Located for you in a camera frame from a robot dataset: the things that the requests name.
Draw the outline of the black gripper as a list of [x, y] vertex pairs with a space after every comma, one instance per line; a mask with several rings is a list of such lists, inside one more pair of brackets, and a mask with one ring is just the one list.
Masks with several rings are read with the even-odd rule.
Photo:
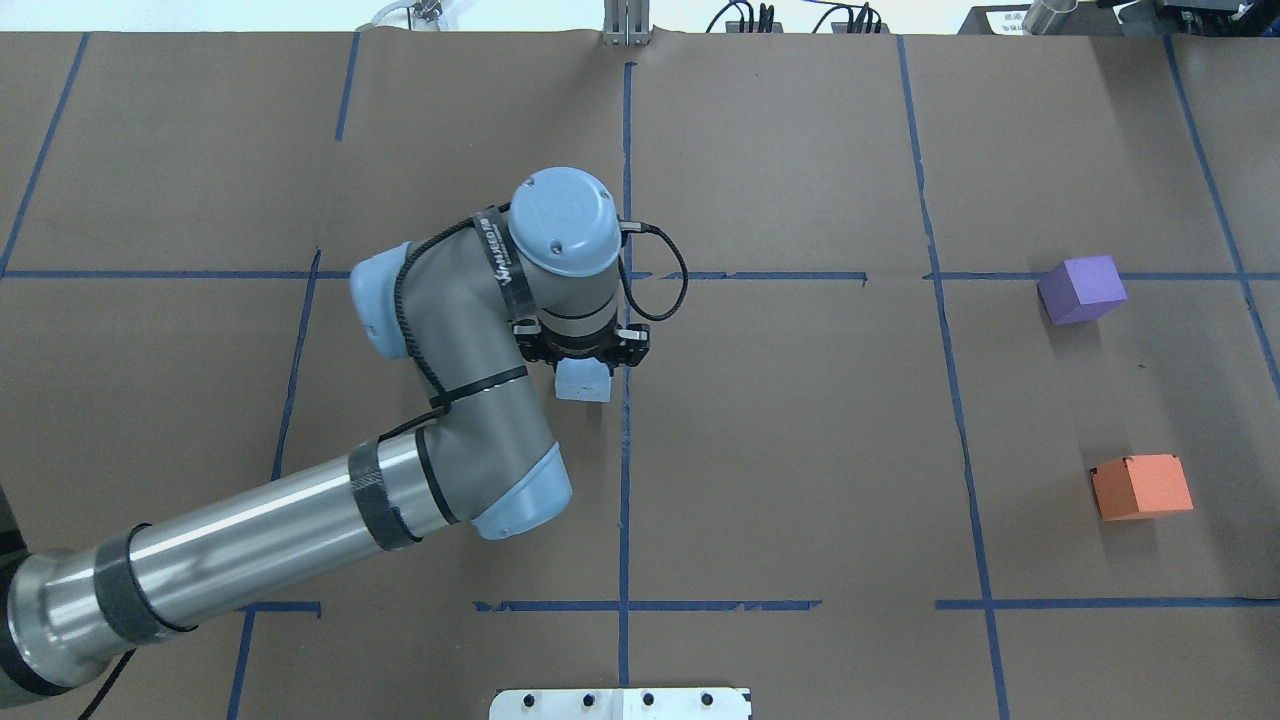
[[567, 336], [529, 319], [513, 325], [512, 332], [526, 363], [550, 366], [570, 359], [598, 360], [611, 370], [637, 366], [652, 347], [652, 327], [645, 323], [626, 327], [612, 323], [586, 336]]

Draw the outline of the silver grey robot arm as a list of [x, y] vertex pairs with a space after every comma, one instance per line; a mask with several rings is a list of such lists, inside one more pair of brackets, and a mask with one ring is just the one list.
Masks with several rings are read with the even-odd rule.
[[428, 411], [348, 454], [79, 552], [3, 569], [3, 706], [81, 687], [110, 661], [276, 591], [406, 548], [458, 523], [502, 541], [561, 514], [572, 487], [529, 368], [636, 366], [622, 324], [625, 237], [613, 193], [571, 167], [511, 201], [361, 261], [349, 292], [367, 337], [408, 359]]

